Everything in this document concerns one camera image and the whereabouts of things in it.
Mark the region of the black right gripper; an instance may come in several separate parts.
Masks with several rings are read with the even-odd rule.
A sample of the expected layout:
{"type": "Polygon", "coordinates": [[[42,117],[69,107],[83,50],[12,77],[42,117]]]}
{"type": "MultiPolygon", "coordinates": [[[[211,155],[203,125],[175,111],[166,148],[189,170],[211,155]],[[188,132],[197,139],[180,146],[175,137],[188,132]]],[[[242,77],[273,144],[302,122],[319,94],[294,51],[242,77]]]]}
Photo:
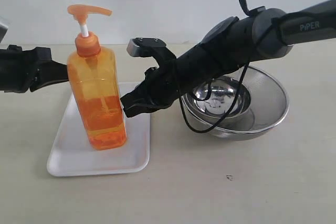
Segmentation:
{"type": "Polygon", "coordinates": [[[244,66],[255,54],[253,22],[230,17],[175,60],[147,70],[145,79],[120,98],[126,117],[167,109],[196,86],[244,66]]]}

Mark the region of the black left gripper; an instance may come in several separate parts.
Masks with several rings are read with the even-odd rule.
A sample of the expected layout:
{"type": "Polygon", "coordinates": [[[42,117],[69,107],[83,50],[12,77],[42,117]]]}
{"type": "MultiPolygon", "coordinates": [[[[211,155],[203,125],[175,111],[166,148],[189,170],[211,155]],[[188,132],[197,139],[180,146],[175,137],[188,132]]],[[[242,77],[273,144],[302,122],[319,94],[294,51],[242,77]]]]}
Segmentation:
{"type": "Polygon", "coordinates": [[[67,65],[51,60],[51,49],[22,50],[9,45],[1,50],[1,91],[25,93],[68,82],[67,65]]]}

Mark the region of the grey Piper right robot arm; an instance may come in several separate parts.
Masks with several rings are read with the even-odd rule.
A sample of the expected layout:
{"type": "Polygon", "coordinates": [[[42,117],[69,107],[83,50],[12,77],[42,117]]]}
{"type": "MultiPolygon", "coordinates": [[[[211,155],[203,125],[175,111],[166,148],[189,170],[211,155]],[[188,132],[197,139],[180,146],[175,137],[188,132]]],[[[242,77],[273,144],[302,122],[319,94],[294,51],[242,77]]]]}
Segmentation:
{"type": "Polygon", "coordinates": [[[293,13],[264,6],[248,9],[246,0],[239,3],[244,19],[223,20],[179,57],[158,38],[129,41],[130,56],[152,57],[157,67],[149,68],[144,80],[121,97],[127,117],[169,108],[198,85],[235,72],[248,62],[281,58],[295,44],[335,37],[335,0],[293,13]]]}

